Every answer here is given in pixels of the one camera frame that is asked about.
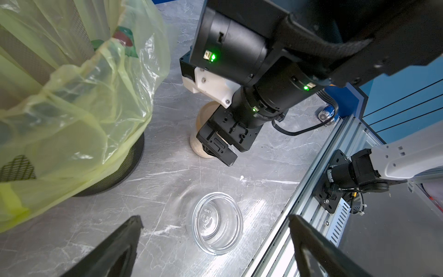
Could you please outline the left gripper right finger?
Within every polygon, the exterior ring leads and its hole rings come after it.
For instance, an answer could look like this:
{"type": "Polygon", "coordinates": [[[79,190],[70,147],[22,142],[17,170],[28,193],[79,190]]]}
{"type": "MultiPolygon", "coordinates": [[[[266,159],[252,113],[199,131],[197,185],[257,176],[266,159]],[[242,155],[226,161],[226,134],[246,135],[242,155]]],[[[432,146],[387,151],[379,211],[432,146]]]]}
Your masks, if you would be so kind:
{"type": "Polygon", "coordinates": [[[367,271],[354,263],[299,215],[289,215],[289,228],[294,256],[300,276],[369,277],[367,271]]]}

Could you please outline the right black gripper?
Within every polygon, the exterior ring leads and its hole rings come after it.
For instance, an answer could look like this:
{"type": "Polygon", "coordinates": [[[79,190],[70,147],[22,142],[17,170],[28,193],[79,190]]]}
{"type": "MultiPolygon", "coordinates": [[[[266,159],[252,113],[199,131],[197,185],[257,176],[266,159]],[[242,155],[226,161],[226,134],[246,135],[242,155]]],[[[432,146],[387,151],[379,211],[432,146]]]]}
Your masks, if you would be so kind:
{"type": "Polygon", "coordinates": [[[254,87],[241,87],[228,108],[220,105],[212,114],[206,123],[211,133],[200,141],[205,144],[207,153],[232,166],[237,155],[231,146],[240,152],[249,151],[263,125],[272,120],[282,121],[287,112],[267,105],[254,87]]]}

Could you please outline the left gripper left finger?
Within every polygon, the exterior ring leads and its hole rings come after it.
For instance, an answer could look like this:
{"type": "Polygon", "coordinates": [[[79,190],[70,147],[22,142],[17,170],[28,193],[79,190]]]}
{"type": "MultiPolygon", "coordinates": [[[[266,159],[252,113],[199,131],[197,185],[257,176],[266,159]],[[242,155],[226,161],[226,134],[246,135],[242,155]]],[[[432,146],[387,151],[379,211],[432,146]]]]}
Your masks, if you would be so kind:
{"type": "Polygon", "coordinates": [[[137,257],[143,223],[135,215],[125,221],[64,277],[129,277],[137,257]]]}

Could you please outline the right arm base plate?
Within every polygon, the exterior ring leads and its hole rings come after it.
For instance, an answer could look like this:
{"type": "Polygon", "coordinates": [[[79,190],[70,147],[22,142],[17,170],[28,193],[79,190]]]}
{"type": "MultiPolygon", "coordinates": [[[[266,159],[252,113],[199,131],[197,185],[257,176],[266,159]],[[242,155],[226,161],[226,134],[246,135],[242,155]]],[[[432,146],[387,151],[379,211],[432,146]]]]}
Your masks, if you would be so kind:
{"type": "Polygon", "coordinates": [[[340,192],[339,187],[332,183],[330,180],[331,174],[328,174],[328,172],[335,166],[347,165],[348,163],[350,161],[345,154],[341,150],[335,150],[312,193],[312,196],[330,214],[335,213],[344,193],[340,192]]]}

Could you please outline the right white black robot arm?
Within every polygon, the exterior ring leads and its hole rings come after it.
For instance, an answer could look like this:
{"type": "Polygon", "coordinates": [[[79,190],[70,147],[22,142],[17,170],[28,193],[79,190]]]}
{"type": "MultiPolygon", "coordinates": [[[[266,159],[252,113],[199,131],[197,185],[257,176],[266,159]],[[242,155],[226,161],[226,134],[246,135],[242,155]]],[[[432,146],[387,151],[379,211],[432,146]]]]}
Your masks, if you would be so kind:
{"type": "Polygon", "coordinates": [[[198,154],[231,166],[263,125],[326,87],[363,85],[443,52],[441,1],[206,1],[184,79],[219,107],[198,154]]]}

